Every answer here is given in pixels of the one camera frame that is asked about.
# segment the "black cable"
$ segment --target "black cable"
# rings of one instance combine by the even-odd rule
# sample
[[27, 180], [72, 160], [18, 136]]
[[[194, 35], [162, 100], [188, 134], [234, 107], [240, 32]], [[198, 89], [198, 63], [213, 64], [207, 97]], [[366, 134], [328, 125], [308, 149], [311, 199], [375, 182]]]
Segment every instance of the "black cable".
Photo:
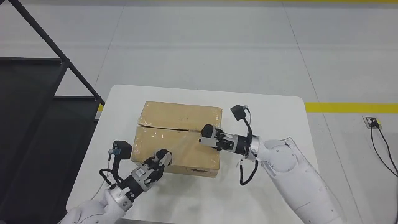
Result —
[[107, 184], [111, 185], [112, 183], [111, 183], [111, 181], [109, 181], [109, 179], [105, 176], [104, 172], [109, 172], [109, 173], [111, 173], [111, 175], [113, 176], [113, 179], [115, 180], [115, 182], [117, 183], [117, 185], [118, 185], [119, 187], [121, 186], [120, 184], [124, 182], [124, 180], [123, 180], [119, 175], [117, 175], [113, 170], [111, 170], [111, 169], [100, 169], [100, 170], [99, 170], [99, 174], [102, 176], [102, 178], [105, 180], [105, 182], [106, 182]]
[[[380, 158], [380, 160], [381, 160], [381, 162], [384, 164], [384, 166], [387, 167], [387, 169], [388, 169], [389, 171], [391, 171], [391, 173], [394, 174], [394, 176], [398, 177], [398, 169], [397, 169], [397, 167], [396, 167], [396, 164], [395, 164], [394, 161], [392, 160], [392, 156], [391, 156], [391, 152], [390, 152], [390, 146], [388, 145], [388, 142], [387, 142], [386, 138], [384, 137], [383, 132], [380, 130], [379, 123], [377, 122], [377, 120], [376, 120], [375, 118], [371, 119], [371, 121], [372, 121], [372, 123], [371, 123], [371, 139], [372, 139], [372, 145], [373, 145], [374, 151], [376, 152], [377, 156]], [[388, 156], [389, 156], [389, 158], [390, 158], [390, 161], [391, 161], [392, 166], [394, 166], [394, 169], [395, 169], [395, 171], [396, 171], [396, 174], [390, 169], [390, 167], [387, 166], [387, 164], [383, 161], [383, 159], [381, 159], [379, 153], [377, 153], [376, 147], [374, 146], [374, 143], [373, 143], [373, 133], [372, 133], [373, 126], [375, 126], [375, 127], [379, 130], [379, 132], [380, 132], [380, 134], [381, 134], [381, 137], [383, 138], [383, 141], [385, 142], [385, 144], [386, 144], [386, 146], [387, 146]], [[398, 224], [398, 212], [397, 212], [396, 220], [395, 220], [394, 223], [395, 223], [395, 224]]]
[[244, 181], [244, 182], [243, 182], [243, 166], [242, 166], [242, 163], [241, 163], [240, 166], [239, 166], [239, 169], [240, 169], [240, 171], [241, 171], [241, 180], [240, 180], [240, 183], [241, 183], [242, 186], [245, 186], [246, 184], [248, 184], [248, 183], [251, 181], [251, 179], [253, 179], [254, 174], [257, 172], [257, 169], [258, 169], [258, 167], [259, 167], [259, 161], [257, 160], [257, 155], [254, 155], [254, 157], [256, 157], [256, 162], [255, 162], [255, 165], [254, 165], [254, 170], [251, 172], [249, 178], [248, 178], [246, 181]]
[[392, 156], [391, 156], [391, 152], [390, 152], [390, 147], [389, 147], [389, 145], [388, 145], [388, 143], [387, 143], [387, 140], [385, 139], [385, 137], [384, 137], [383, 133], [381, 132], [380, 128], [377, 128], [377, 129], [379, 130], [379, 132], [380, 132], [380, 134], [381, 134], [381, 137], [383, 138], [383, 140], [384, 140], [384, 142], [385, 142], [385, 144], [386, 144], [386, 146], [387, 146], [388, 156], [389, 156], [389, 158], [390, 158], [391, 164], [392, 164], [392, 166], [394, 166], [394, 169], [396, 170], [396, 173], [397, 173], [397, 175], [398, 175], [398, 169], [397, 169], [396, 164], [395, 164], [394, 161], [392, 160]]
[[[377, 149], [376, 149], [376, 147], [375, 147], [375, 145], [374, 145], [374, 142], [373, 142], [373, 132], [372, 132], [372, 130], [373, 130], [373, 126], [371, 126], [371, 139], [372, 139], [372, 145], [373, 145], [374, 151], [376, 152], [377, 156], [379, 157], [380, 161], [384, 164], [384, 166], [385, 166], [389, 171], [391, 171], [391, 173], [394, 174], [394, 176], [398, 177], [398, 173], [395, 174], [395, 173], [390, 169], [390, 167], [387, 166], [387, 164], [383, 161], [383, 159], [381, 158], [381, 156], [380, 156], [379, 153], [377, 152]], [[390, 155], [390, 148], [389, 148], [388, 144], [387, 144], [387, 150], [388, 150], [388, 153], [389, 153], [389, 155]]]

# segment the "black metal frame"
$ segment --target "black metal frame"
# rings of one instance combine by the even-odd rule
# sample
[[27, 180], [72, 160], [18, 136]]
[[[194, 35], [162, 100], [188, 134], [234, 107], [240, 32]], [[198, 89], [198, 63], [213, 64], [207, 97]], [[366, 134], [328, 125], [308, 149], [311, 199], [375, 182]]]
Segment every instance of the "black metal frame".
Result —
[[40, 35], [40, 37], [46, 42], [48, 46], [58, 55], [62, 62], [68, 65], [68, 68], [76, 75], [76, 77], [86, 86], [88, 91], [94, 95], [94, 97], [99, 100], [99, 102], [104, 106], [105, 101], [100, 97], [100, 95], [95, 91], [95, 89], [88, 83], [86, 78], [79, 72], [79, 70], [71, 63], [69, 58], [62, 52], [62, 50], [55, 44], [55, 42], [49, 37], [49, 35], [43, 30], [38, 22], [32, 17], [32, 15], [25, 9], [25, 7], [18, 0], [8, 0], [12, 6], [19, 12], [19, 14], [32, 26], [32, 28]]
[[[34, 115], [32, 121], [30, 122], [29, 127], [27, 128], [24, 137], [22, 138], [21, 146], [19, 148], [19, 154], [25, 154], [29, 148], [29, 145], [27, 145], [31, 139], [31, 137], [34, 135], [36, 132], [37, 128], [40, 125], [40, 120], [44, 117], [46, 113], [46, 109], [48, 105], [51, 103], [53, 96], [55, 92], [57, 91], [59, 85], [61, 84], [62, 78], [65, 75], [66, 71], [68, 70], [68, 64], [69, 62], [62, 62], [60, 59], [54, 59], [54, 58], [17, 58], [17, 57], [9, 57], [9, 58], [0, 58], [0, 65], [46, 65], [46, 66], [60, 66], [60, 71], [57, 79], [54, 81], [54, 83], [51, 85], [50, 89], [46, 92], [45, 97], [43, 97], [43, 100], [40, 102], [39, 107], [37, 108], [37, 112]], [[15, 156], [12, 158], [12, 161], [9, 162], [9, 164], [12, 164], [13, 167], [8, 171], [7, 177], [4, 177], [3, 180], [3, 185], [6, 185], [6, 187], [2, 187], [0, 189], [0, 198], [4, 196], [6, 193], [5, 190], [8, 189], [9, 185], [11, 184], [14, 175], [17, 174], [17, 171], [19, 169], [20, 165], [20, 157]]]

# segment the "cable clip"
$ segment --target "cable clip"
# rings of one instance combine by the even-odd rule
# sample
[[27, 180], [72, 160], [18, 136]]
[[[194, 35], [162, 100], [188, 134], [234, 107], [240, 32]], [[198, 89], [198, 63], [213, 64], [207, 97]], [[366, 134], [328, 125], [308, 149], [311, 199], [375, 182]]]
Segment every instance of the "cable clip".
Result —
[[243, 162], [243, 158], [241, 158], [241, 160], [239, 160], [239, 162], [236, 164], [236, 167], [241, 166]]

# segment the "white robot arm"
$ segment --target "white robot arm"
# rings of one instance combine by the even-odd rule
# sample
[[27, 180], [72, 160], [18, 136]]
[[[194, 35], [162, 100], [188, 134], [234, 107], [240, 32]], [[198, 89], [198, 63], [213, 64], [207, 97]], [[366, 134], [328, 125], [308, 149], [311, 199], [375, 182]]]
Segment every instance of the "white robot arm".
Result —
[[244, 117], [243, 106], [231, 108], [237, 120], [243, 119], [248, 126], [248, 136], [224, 133], [221, 129], [206, 125], [201, 131], [200, 142], [217, 150], [241, 154], [256, 163], [246, 182], [257, 171], [258, 163], [266, 170], [289, 207], [306, 224], [343, 223], [340, 209], [333, 203], [333, 194], [318, 172], [307, 161], [292, 138], [262, 141], [252, 135], [250, 125]]
[[[333, 194], [293, 139], [262, 141], [252, 134], [245, 118], [245, 109], [247, 107], [236, 105], [231, 110], [236, 120], [243, 119], [248, 127], [246, 137], [224, 133], [207, 124], [201, 131], [199, 141], [219, 151], [241, 154], [255, 162], [255, 169], [245, 182], [241, 165], [241, 185], [253, 178], [260, 164], [286, 203], [304, 223], [343, 223], [339, 210], [332, 201]], [[114, 142], [113, 149], [109, 150], [109, 160], [112, 154], [115, 155], [113, 168], [101, 169], [100, 174], [111, 185], [104, 172], [111, 173], [116, 183], [104, 191], [102, 200], [87, 201], [69, 211], [61, 224], [115, 223], [132, 207], [134, 199], [148, 191], [163, 176], [165, 167], [172, 163], [171, 152], [162, 149], [134, 169], [129, 177], [122, 179], [118, 176], [119, 162], [121, 159], [129, 159], [131, 150], [132, 147], [125, 141]]]
[[144, 191], [148, 191], [162, 176], [164, 169], [171, 165], [172, 154], [161, 149], [135, 168], [131, 174], [122, 179], [118, 176], [121, 159], [129, 159], [132, 147], [125, 141], [115, 141], [109, 150], [109, 160], [115, 155], [113, 169], [101, 169], [100, 174], [110, 185], [111, 182], [103, 172], [111, 173], [116, 181], [104, 191], [102, 200], [83, 202], [70, 210], [60, 224], [112, 224], [122, 218], [132, 207], [134, 200]]

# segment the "power cord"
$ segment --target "power cord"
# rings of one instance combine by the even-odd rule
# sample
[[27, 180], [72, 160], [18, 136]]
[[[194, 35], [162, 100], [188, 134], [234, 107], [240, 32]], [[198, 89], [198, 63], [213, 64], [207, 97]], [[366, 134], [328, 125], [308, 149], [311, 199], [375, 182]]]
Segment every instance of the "power cord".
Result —
[[[246, 120], [246, 118], [243, 118], [243, 121], [246, 124], [246, 126], [248, 127], [248, 134], [247, 134], [246, 138], [249, 140], [249, 142], [251, 142], [251, 139], [253, 137], [253, 133], [252, 133], [252, 130], [251, 130], [251, 127], [250, 127], [250, 124], [251, 124], [251, 113], [250, 113], [249, 107], [247, 105], [243, 107], [243, 110], [246, 110], [249, 113], [249, 122]], [[242, 166], [243, 158], [239, 162], [239, 170], [240, 170], [240, 173], [241, 173], [239, 183], [242, 186], [245, 186], [246, 184], [248, 184], [253, 179], [254, 174], [257, 172], [257, 169], [259, 167], [259, 161], [257, 160], [257, 154], [255, 154], [254, 156], [256, 157], [256, 161], [254, 163], [254, 169], [251, 172], [251, 174], [248, 177], [248, 179], [246, 181], [244, 181], [244, 182], [243, 182], [243, 166]]]
[[[394, 173], [394, 172], [390, 169], [390, 167], [387, 166], [387, 164], [383, 161], [383, 159], [380, 157], [379, 153], [377, 152], [376, 147], [375, 147], [374, 142], [373, 142], [373, 127], [376, 127], [376, 129], [379, 130], [380, 135], [381, 135], [381, 137], [383, 138], [383, 141], [385, 142], [385, 144], [386, 144], [386, 146], [387, 146], [388, 156], [389, 156], [389, 159], [390, 159], [390, 161], [391, 161], [391, 164], [392, 164], [392, 166], [394, 167], [396, 173]], [[388, 145], [387, 140], [385, 139], [385, 137], [384, 137], [384, 135], [383, 135], [383, 132], [382, 132], [381, 129], [380, 129], [379, 123], [377, 122], [377, 120], [376, 120], [375, 118], [371, 118], [371, 139], [372, 139], [373, 149], [374, 149], [374, 151], [376, 152], [377, 156], [379, 157], [380, 161], [384, 164], [384, 166], [385, 166], [394, 176], [398, 177], [398, 169], [397, 169], [396, 164], [395, 164], [394, 161], [392, 160], [392, 156], [391, 156], [391, 152], [390, 152], [390, 147], [389, 147], [389, 145]], [[397, 212], [396, 220], [395, 220], [394, 223], [395, 223], [395, 224], [398, 224], [398, 212]]]
[[[106, 178], [107, 178], [107, 179], [108, 179], [109, 176], [110, 176], [109, 172], [106, 173]], [[101, 190], [101, 188], [102, 188], [102, 186], [104, 185], [104, 183], [105, 183], [105, 179], [102, 181], [102, 184], [101, 184], [100, 187], [98, 188], [97, 192], [95, 192], [95, 194], [93, 195], [93, 197], [92, 197], [90, 200], [93, 200], [93, 199], [98, 195], [98, 192]]]

